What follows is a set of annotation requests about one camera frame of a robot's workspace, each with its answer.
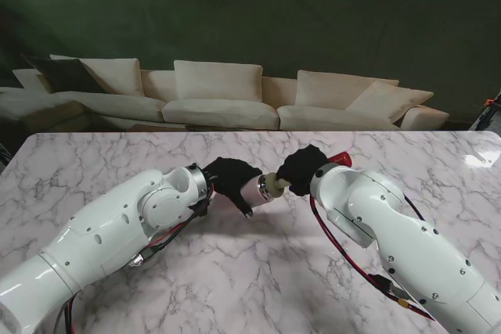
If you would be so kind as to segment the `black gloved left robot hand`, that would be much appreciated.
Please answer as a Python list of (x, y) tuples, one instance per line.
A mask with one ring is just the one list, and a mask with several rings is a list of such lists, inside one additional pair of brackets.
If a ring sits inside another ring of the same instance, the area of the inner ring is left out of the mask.
[(262, 175), (259, 168), (252, 167), (243, 160), (218, 157), (203, 172), (210, 178), (218, 194), (227, 197), (243, 215), (253, 216), (253, 210), (242, 197), (241, 189), (251, 179)]

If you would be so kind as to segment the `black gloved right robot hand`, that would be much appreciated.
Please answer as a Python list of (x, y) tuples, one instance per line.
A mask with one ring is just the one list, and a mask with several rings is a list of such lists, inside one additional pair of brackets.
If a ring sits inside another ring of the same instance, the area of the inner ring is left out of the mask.
[(296, 196), (310, 193), (310, 184), (316, 171), (329, 163), (327, 156), (316, 146), (308, 145), (289, 155), (277, 171), (277, 178), (287, 181)]

